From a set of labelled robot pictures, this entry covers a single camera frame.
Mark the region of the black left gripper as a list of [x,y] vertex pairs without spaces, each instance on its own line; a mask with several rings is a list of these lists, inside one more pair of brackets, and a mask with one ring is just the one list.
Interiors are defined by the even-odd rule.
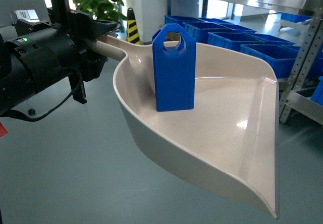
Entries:
[[84,82],[100,76],[104,56],[89,52],[85,41],[96,41],[119,27],[70,11],[65,23],[17,20],[17,36],[7,40],[7,103],[20,104],[64,78],[71,96],[86,103]]

